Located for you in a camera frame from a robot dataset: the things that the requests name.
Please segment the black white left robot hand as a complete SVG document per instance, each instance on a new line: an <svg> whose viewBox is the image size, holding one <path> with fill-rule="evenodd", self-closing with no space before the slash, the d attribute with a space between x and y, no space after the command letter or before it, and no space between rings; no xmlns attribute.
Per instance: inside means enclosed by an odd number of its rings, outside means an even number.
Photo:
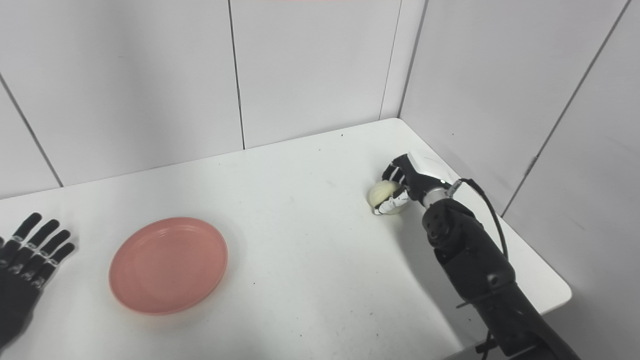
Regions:
<svg viewBox="0 0 640 360"><path fill-rule="evenodd" d="M75 250L71 233L39 212L30 214L0 246L0 348L14 342L32 319L42 290L61 262Z"/></svg>

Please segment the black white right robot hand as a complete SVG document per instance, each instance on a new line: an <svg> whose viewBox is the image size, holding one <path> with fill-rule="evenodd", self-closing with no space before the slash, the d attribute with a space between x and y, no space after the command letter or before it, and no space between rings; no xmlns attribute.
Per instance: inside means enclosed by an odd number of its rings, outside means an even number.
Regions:
<svg viewBox="0 0 640 360"><path fill-rule="evenodd" d="M395 215L407 203L423 205L434 189L447 191L451 176L445 166L428 157L403 153L394 158L368 192L367 201L375 215Z"/></svg>

